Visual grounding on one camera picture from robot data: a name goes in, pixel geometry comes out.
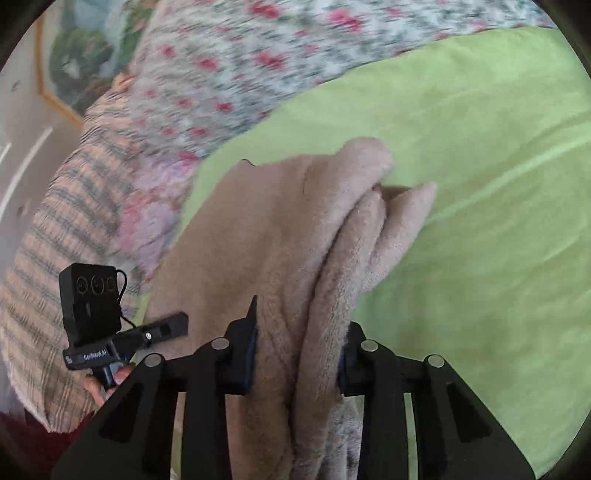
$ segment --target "white wall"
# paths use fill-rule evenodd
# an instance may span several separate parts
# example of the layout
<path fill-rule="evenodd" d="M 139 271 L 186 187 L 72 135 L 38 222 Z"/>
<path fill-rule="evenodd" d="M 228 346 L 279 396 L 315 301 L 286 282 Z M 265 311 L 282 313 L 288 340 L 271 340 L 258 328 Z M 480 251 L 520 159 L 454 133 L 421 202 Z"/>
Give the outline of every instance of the white wall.
<path fill-rule="evenodd" d="M 37 93 L 34 46 L 35 26 L 0 72 L 0 281 L 50 180 L 80 135 Z"/>

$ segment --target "folded blanket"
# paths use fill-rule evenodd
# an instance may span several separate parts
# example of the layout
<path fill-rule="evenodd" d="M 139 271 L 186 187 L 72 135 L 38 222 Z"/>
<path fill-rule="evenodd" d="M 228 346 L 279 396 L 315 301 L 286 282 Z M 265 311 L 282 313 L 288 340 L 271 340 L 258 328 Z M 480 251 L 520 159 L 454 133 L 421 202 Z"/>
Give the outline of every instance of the folded blanket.
<path fill-rule="evenodd" d="M 393 166 L 371 138 L 335 155 L 242 161 L 159 270 L 147 318 L 190 319 L 188 337 L 159 346 L 167 358 L 223 335 L 258 295 L 254 386 L 227 401 L 234 478 L 355 477 L 361 419 L 336 385 L 351 312 L 400 261 L 436 194 L 381 188 Z"/>

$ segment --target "black bracket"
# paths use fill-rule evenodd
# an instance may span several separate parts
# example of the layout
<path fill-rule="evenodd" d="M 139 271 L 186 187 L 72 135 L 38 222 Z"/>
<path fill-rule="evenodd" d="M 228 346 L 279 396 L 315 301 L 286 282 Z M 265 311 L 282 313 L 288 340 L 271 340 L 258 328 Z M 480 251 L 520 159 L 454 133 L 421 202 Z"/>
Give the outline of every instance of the black bracket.
<path fill-rule="evenodd" d="M 420 480 L 534 480 L 515 443 L 439 355 L 396 356 L 351 323 L 341 392 L 365 395 L 358 480 L 408 480 L 404 393 L 413 399 Z"/>
<path fill-rule="evenodd" d="M 69 370 L 91 369 L 104 388 L 114 387 L 113 368 L 129 362 L 137 350 L 186 336 L 187 314 L 180 312 L 158 322 L 116 333 L 97 342 L 72 346 L 62 351 Z"/>
<path fill-rule="evenodd" d="M 60 458 L 53 480 L 168 480 L 174 416 L 186 392 L 183 478 L 231 480 L 225 395 L 252 385 L 256 297 L 246 318 L 193 355 L 153 353 L 134 369 Z"/>

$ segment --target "black camera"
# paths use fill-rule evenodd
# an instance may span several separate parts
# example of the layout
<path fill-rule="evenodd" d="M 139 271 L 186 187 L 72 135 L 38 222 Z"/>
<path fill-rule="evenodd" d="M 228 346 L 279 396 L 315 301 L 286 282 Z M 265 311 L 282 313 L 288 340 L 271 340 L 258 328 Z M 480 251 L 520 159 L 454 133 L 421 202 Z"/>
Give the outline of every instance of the black camera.
<path fill-rule="evenodd" d="M 119 292 L 117 275 L 124 283 Z M 187 335 L 189 319 L 176 313 L 135 327 L 123 317 L 121 297 L 127 275 L 115 267 L 75 263 L 60 273 L 60 300 L 69 347 L 63 351 L 70 370 L 91 369 L 105 388 L 115 386 L 114 372 L 137 350 Z M 132 329 L 120 332 L 121 319 Z"/>
<path fill-rule="evenodd" d="M 117 270 L 75 263 L 60 273 L 60 300 L 70 346 L 82 346 L 121 330 Z"/>

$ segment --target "metal screw head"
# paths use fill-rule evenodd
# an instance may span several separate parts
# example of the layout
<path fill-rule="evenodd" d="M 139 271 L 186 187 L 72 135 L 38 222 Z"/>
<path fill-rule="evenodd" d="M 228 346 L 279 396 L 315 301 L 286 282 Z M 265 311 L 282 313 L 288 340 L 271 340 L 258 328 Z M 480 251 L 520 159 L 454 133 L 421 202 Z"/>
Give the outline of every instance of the metal screw head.
<path fill-rule="evenodd" d="M 212 348 L 214 350 L 225 350 L 230 346 L 230 340 L 225 337 L 219 337 L 212 341 Z"/>
<path fill-rule="evenodd" d="M 429 362 L 429 365 L 435 368 L 441 368 L 443 365 L 445 365 L 445 360 L 440 355 L 429 355 L 427 362 Z"/>
<path fill-rule="evenodd" d="M 364 340 L 361 342 L 361 348 L 366 352 L 375 352 L 378 349 L 378 343 L 373 340 Z"/>
<path fill-rule="evenodd" d="M 146 358 L 144 358 L 144 363 L 146 367 L 155 367 L 159 365 L 162 361 L 162 356 L 157 353 L 151 353 Z"/>

